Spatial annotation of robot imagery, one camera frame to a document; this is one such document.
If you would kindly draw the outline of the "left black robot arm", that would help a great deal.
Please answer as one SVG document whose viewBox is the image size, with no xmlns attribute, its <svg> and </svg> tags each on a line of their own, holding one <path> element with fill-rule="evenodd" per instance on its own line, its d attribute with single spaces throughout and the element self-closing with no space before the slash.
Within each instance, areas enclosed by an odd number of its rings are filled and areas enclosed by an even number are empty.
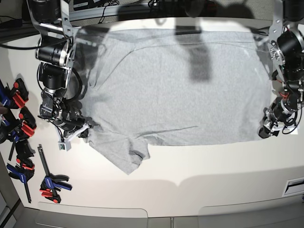
<svg viewBox="0 0 304 228">
<path fill-rule="evenodd" d="M 258 135 L 262 139 L 291 134 L 300 124 L 304 108 L 304 34 L 298 26 L 304 20 L 302 0 L 276 0 L 267 44 L 273 65 L 272 79 L 283 91 L 265 110 Z"/>
</svg>

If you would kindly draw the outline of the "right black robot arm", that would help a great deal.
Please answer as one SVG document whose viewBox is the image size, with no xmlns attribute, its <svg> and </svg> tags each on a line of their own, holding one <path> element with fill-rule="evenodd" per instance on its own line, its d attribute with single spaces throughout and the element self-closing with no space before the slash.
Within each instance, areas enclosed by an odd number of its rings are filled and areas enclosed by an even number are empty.
<svg viewBox="0 0 304 228">
<path fill-rule="evenodd" d="M 73 67 L 76 34 L 69 20 L 68 2 L 28 0 L 27 6 L 31 22 L 40 33 L 35 51 L 42 98 L 39 117 L 56 127 L 61 143 L 74 136 L 86 138 L 92 125 L 73 106 L 83 90 L 83 82 Z"/>
</svg>

